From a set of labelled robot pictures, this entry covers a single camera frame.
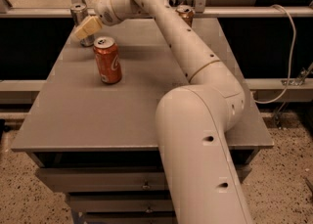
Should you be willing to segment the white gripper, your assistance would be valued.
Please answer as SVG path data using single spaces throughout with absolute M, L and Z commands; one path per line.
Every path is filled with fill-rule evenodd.
M 130 0 L 94 0 L 94 11 L 97 16 L 87 16 L 74 29 L 74 36 L 82 40 L 93 35 L 105 25 L 123 22 L 131 13 Z

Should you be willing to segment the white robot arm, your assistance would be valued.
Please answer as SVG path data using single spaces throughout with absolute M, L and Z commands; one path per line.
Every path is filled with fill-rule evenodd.
M 167 0 L 96 0 L 83 39 L 133 15 L 151 16 L 188 83 L 156 108 L 157 144 L 178 224 L 252 224 L 225 134 L 241 118 L 245 91 Z

